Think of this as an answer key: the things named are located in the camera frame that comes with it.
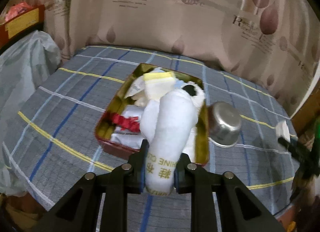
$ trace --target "stainless steel cup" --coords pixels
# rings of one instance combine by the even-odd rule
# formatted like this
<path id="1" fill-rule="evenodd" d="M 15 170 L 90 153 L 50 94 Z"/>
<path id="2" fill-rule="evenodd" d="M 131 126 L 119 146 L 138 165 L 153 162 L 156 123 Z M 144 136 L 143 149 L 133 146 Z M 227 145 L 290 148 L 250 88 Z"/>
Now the stainless steel cup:
<path id="1" fill-rule="evenodd" d="M 228 148 L 234 146 L 240 134 L 239 112 L 226 102 L 216 102 L 208 109 L 209 139 L 215 145 Z"/>

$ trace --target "yellow label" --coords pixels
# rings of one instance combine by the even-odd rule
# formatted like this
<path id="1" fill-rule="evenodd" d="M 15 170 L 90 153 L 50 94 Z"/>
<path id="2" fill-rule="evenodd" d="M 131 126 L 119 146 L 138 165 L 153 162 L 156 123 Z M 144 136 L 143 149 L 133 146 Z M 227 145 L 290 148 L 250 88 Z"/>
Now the yellow label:
<path id="1" fill-rule="evenodd" d="M 39 9 L 34 9 L 6 24 L 8 29 L 8 37 L 11 39 L 19 32 L 39 22 Z"/>

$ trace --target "plastic bag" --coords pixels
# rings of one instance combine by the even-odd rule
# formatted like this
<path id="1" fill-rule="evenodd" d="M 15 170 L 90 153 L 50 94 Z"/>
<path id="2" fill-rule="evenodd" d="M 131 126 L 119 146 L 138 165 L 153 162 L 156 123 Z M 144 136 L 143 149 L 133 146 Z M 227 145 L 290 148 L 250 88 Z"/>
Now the plastic bag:
<path id="1" fill-rule="evenodd" d="M 21 13 L 27 11 L 27 10 L 30 10 L 32 8 L 33 7 L 30 6 L 29 4 L 27 4 L 26 2 L 18 3 L 17 5 L 12 6 L 9 9 L 8 13 L 5 16 L 5 21 L 9 21 L 12 18 L 18 16 L 19 14 L 21 14 Z"/>
<path id="2" fill-rule="evenodd" d="M 53 74 L 60 63 L 60 50 L 49 34 L 34 31 L 0 56 L 0 193 L 21 195 L 23 186 L 11 159 L 3 152 L 9 126 L 36 88 Z"/>

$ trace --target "white tag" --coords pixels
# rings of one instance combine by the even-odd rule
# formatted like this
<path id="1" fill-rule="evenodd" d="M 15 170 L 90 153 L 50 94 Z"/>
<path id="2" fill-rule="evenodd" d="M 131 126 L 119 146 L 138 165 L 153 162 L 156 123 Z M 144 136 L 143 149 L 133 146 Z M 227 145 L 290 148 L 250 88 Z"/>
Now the white tag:
<path id="1" fill-rule="evenodd" d="M 276 125 L 276 136 L 277 136 L 277 139 L 279 137 L 283 137 L 288 142 L 290 142 L 289 127 L 287 126 L 286 121 L 282 121 Z"/>
<path id="2" fill-rule="evenodd" d="M 140 91 L 144 90 L 144 80 L 143 80 L 143 75 L 138 77 L 136 80 L 134 80 L 134 82 L 131 84 L 129 90 L 127 91 L 126 95 L 124 96 L 124 98 L 127 98 L 129 96 L 133 96 L 137 93 L 139 93 Z"/>

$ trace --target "gray plaid bed sheet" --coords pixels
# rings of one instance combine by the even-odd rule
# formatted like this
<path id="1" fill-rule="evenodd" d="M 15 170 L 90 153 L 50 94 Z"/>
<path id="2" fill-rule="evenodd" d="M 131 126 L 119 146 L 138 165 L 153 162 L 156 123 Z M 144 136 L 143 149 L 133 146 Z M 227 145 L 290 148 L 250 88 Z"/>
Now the gray plaid bed sheet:
<path id="1" fill-rule="evenodd" d="M 210 161 L 205 168 L 219 174 L 234 172 L 273 214 L 289 204 L 298 163 L 278 145 L 274 127 L 285 120 L 293 138 L 296 133 L 286 112 L 266 89 L 192 58 L 114 46 L 83 48 L 50 76 L 10 121 L 4 150 L 35 199 L 48 210 L 86 172 L 103 174 L 108 167 L 125 163 L 102 151 L 94 128 L 139 63 L 198 77 L 205 83 L 207 105 L 225 101 L 238 109 L 243 116 L 239 143 L 229 149 L 210 143 Z M 168 197 L 129 195 L 128 230 L 190 231 L 190 200 L 190 195 L 176 193 Z"/>

